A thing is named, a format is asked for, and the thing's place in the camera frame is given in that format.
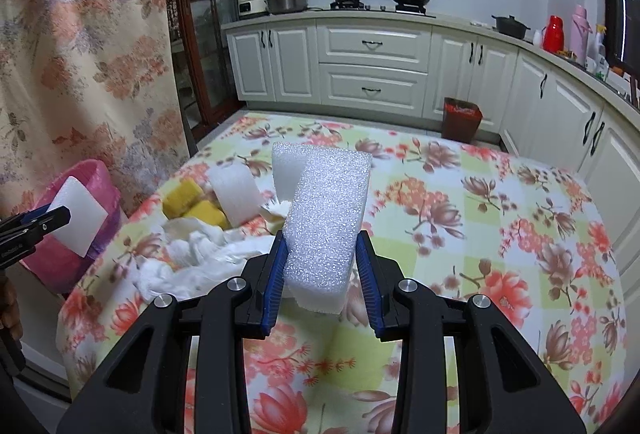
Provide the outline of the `left hand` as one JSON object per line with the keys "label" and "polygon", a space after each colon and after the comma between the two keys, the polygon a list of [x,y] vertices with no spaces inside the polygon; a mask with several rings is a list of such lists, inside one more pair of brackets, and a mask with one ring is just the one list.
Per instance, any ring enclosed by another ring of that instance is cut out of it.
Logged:
{"label": "left hand", "polygon": [[0,312],[1,328],[9,331],[14,341],[19,341],[23,336],[23,326],[17,293],[14,284],[4,275],[1,276],[0,282]]}

